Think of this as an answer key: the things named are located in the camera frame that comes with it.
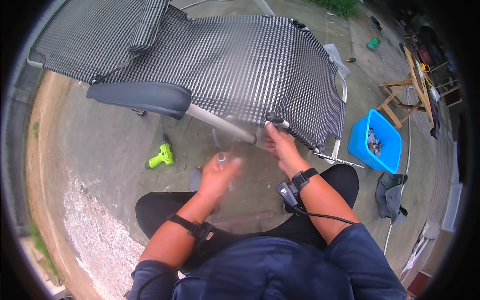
checkered seat fabric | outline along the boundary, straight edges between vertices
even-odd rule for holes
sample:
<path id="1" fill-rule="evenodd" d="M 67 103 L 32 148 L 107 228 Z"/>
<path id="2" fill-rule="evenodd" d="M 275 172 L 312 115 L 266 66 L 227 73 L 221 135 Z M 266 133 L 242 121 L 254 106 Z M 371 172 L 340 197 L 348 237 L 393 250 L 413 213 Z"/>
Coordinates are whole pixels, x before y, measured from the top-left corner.
<path id="1" fill-rule="evenodd" d="M 212 114 L 257 126 L 273 113 L 321 153 L 328 134 L 341 139 L 346 104 L 335 88 L 337 68 L 308 29 L 277 16 L 190 20 L 167 0 L 152 1 L 67 0 L 30 57 L 89 84 L 177 84 Z"/>

gray bag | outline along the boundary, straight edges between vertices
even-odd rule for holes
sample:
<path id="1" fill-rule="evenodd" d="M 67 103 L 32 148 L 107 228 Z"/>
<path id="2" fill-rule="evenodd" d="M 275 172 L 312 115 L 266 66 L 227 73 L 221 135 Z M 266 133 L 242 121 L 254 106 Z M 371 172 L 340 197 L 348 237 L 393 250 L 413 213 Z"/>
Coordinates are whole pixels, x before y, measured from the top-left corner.
<path id="1" fill-rule="evenodd" d="M 384 172 L 377 184 L 375 198 L 378 203 L 380 218 L 392 218 L 392 225 L 398 224 L 407 219 L 408 212 L 400 205 L 402 186 L 407 181 L 405 174 L 390 175 Z"/>

dirt ground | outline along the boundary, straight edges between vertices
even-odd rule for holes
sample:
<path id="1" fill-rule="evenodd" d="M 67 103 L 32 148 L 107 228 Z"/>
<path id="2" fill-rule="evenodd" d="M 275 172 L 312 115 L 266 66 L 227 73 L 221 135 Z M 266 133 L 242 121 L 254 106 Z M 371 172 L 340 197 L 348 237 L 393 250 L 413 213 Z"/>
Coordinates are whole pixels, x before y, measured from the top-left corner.
<path id="1" fill-rule="evenodd" d="M 74 80 L 47 72 L 38 91 L 26 151 L 26 181 L 32 218 L 47 245 L 65 286 L 76 299 L 102 299 L 88 274 L 79 266 L 68 235 L 64 232 L 63 196 L 67 189 L 66 161 L 57 146 L 57 136 L 66 95 Z M 38 122 L 38 137 L 33 124 Z"/>

green bottle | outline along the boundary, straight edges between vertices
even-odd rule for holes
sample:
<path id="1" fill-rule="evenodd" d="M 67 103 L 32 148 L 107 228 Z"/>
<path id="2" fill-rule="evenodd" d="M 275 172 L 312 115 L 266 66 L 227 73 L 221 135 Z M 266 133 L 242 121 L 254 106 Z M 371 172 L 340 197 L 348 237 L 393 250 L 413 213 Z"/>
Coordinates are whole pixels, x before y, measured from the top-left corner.
<path id="1" fill-rule="evenodd" d="M 381 37 L 374 37 L 370 42 L 367 44 L 367 48 L 370 51 L 374 51 L 375 49 L 380 46 L 380 42 L 382 41 Z"/>

forearm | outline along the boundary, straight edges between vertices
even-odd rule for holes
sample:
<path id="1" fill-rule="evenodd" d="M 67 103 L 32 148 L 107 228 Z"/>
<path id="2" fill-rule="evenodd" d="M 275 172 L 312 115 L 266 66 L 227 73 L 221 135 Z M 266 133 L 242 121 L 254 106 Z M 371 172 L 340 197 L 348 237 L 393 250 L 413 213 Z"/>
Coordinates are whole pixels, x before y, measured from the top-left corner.
<path id="1" fill-rule="evenodd" d="M 215 199 L 208 199 L 197 193 L 177 215 L 190 222 L 202 224 L 216 205 Z M 190 256 L 195 238 L 181 225 L 166 221 L 151 238 L 140 260 L 157 260 L 171 267 L 180 267 Z"/>
<path id="2" fill-rule="evenodd" d="M 297 172 L 306 171 L 311 166 L 301 160 L 297 163 Z M 336 216 L 359 223 L 355 213 L 350 209 L 340 194 L 320 175 L 310 177 L 310 183 L 300 191 L 300 198 L 308 212 L 320 215 Z M 344 228 L 350 224 L 324 217 L 310 216 L 315 228 L 329 244 Z"/>

